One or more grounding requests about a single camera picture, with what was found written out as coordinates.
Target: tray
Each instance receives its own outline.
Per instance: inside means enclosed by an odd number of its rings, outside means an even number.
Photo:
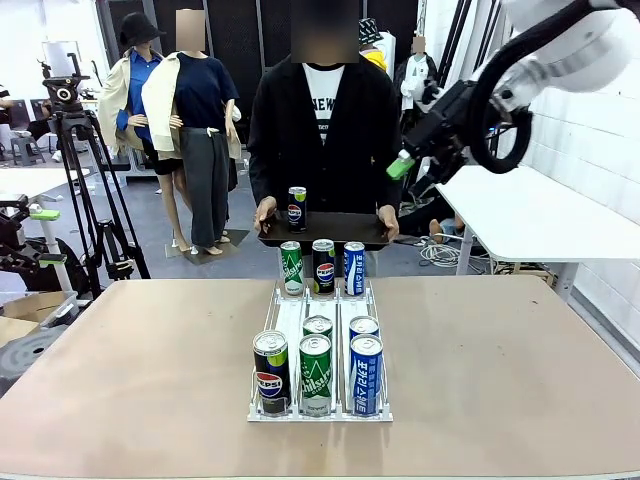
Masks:
[[[347,242],[362,242],[368,251],[382,250],[389,244],[382,222],[374,214],[308,212],[307,231],[289,232],[286,212],[277,212],[268,220],[269,233],[260,232],[258,238],[267,247],[279,247],[290,240],[300,242],[304,255],[311,253],[311,244],[319,238],[335,242],[336,253],[343,252]]]
[[[387,385],[387,371],[382,356],[382,386],[378,401],[378,414],[370,417],[353,415],[349,382],[349,321],[359,315],[371,315],[377,318],[375,300],[371,284],[367,282],[364,295],[359,297],[342,296],[342,289],[336,288],[333,295],[321,296],[311,293],[307,287],[300,297],[291,297],[276,284],[264,329],[275,329],[285,334],[289,344],[289,373],[291,378],[291,406],[286,415],[265,415],[262,409],[258,386],[255,381],[256,369],[251,373],[249,393],[249,422],[391,422],[391,406]],[[300,408],[300,351],[302,339],[302,321],[310,315],[323,315],[333,320],[333,342],[331,344],[331,413],[325,417],[309,417]]]

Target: navy t-shirt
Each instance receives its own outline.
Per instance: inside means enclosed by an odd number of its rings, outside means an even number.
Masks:
[[[217,58],[193,58],[180,52],[178,59],[175,101],[182,123],[185,127],[224,131],[222,102],[238,98],[229,72]]]

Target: cream jacket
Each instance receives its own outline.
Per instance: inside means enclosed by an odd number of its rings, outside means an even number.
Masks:
[[[98,98],[98,121],[105,143],[119,151],[124,145],[143,150],[142,142],[131,125],[123,132],[118,130],[116,120],[120,110],[127,110],[129,100],[129,82],[131,80],[131,62],[129,55],[132,49],[124,53],[107,77],[100,97]]]
[[[174,96],[176,92],[176,81],[180,72],[180,59],[178,52],[167,56],[158,65],[149,80],[142,87],[142,102],[144,110],[149,120],[149,130],[153,147],[158,151],[160,158],[171,158],[168,151],[175,148],[176,129],[169,125],[169,117],[175,114]],[[234,108],[233,120],[240,120],[240,110]],[[229,142],[229,157],[239,159],[241,146],[238,142]]]

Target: black tray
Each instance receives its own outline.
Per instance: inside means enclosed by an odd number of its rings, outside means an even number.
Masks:
[[[362,242],[366,250],[376,252],[389,245],[386,229],[374,214],[362,213],[307,213],[307,231],[291,233],[286,212],[277,212],[266,223],[269,232],[260,232],[258,238],[267,247],[279,247],[290,240],[300,242],[302,253],[311,253],[311,244],[319,238],[328,238],[336,244],[337,253],[347,242]]]

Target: black shorts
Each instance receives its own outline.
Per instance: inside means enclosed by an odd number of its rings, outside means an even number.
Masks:
[[[142,146],[144,147],[144,153],[147,155],[147,158],[151,162],[153,166],[154,172],[156,175],[170,175],[176,170],[182,168],[182,160],[179,158],[168,158],[166,160],[158,159],[158,152],[153,148],[152,143],[145,139],[141,138]]]

